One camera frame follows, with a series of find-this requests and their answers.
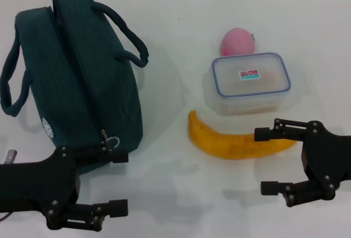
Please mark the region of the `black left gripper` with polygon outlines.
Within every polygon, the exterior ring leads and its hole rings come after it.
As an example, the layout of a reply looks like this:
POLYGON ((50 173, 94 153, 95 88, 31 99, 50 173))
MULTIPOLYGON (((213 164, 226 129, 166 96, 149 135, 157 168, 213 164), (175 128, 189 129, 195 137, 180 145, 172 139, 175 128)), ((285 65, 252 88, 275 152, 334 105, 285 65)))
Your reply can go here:
POLYGON ((77 169, 73 152, 58 149, 43 161, 1 165, 1 212, 62 212, 78 199, 77 169))

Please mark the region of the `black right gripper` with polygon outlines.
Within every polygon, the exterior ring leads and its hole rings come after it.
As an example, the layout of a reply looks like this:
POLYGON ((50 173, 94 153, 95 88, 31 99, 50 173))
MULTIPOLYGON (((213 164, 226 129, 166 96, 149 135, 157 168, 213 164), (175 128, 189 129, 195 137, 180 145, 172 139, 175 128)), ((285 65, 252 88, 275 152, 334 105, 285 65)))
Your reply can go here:
POLYGON ((303 142, 302 163, 309 180, 300 183, 261 182, 261 194, 282 194, 287 207, 332 200, 341 182, 350 180, 350 136, 329 132, 319 121, 276 118, 273 128, 256 128, 255 141, 287 139, 303 142))

